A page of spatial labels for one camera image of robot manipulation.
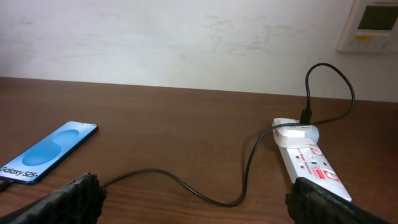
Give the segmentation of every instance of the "wooden table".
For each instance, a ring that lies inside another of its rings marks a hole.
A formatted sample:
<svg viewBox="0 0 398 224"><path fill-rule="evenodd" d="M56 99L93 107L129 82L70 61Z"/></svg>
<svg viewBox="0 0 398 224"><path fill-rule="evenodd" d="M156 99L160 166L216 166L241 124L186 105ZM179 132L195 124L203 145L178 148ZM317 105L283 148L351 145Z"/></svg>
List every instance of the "wooden table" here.
<svg viewBox="0 0 398 224"><path fill-rule="evenodd" d="M348 100L315 98L313 120L342 113ZM0 165L67 121L99 131L35 186L0 193L0 216L85 172L101 182L142 168L179 176L224 202L241 190L243 162L274 118L298 118L299 96L0 78ZM398 222L398 104L357 102L346 119L319 126L324 154L353 202ZM141 174L109 186L98 223L293 223L289 178L266 137L251 166L247 197L236 208L201 201L170 178Z"/></svg>

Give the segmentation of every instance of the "blue phone wallpaper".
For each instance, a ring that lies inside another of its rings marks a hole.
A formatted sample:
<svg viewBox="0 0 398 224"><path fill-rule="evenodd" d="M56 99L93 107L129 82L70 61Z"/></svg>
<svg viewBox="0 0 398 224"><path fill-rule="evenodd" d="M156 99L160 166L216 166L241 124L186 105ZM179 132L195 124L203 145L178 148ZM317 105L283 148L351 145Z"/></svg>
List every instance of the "blue phone wallpaper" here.
<svg viewBox="0 0 398 224"><path fill-rule="evenodd" d="M2 166L0 177L34 184L41 174L56 165L97 129L96 124L69 121Z"/></svg>

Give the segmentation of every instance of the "control panel screen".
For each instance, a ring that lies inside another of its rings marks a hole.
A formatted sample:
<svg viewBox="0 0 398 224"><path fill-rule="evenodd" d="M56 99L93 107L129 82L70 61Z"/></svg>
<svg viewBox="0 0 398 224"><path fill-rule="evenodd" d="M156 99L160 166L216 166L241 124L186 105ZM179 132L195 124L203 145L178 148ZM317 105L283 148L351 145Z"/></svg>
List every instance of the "control panel screen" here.
<svg viewBox="0 0 398 224"><path fill-rule="evenodd" d="M398 6L366 6L358 29L392 30L398 17Z"/></svg>

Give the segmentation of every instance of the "thermostat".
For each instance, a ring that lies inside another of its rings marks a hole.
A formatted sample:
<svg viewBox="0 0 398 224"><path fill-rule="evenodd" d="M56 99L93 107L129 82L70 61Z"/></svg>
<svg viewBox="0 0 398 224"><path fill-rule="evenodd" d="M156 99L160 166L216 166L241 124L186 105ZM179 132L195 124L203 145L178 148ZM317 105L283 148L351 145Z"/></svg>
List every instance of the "thermostat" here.
<svg viewBox="0 0 398 224"><path fill-rule="evenodd" d="M398 50L398 0L355 0L338 50L391 52Z"/></svg>

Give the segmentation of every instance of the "extension socket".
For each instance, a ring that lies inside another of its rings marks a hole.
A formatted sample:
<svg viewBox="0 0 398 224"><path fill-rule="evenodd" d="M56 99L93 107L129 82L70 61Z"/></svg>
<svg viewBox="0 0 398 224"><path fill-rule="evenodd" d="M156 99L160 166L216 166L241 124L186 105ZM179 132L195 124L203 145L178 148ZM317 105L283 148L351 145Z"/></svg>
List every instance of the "extension socket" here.
<svg viewBox="0 0 398 224"><path fill-rule="evenodd" d="M276 118L273 126L298 122ZM316 127L286 126L273 132L293 184L297 177L305 177L349 202L352 200L317 145L319 132Z"/></svg>

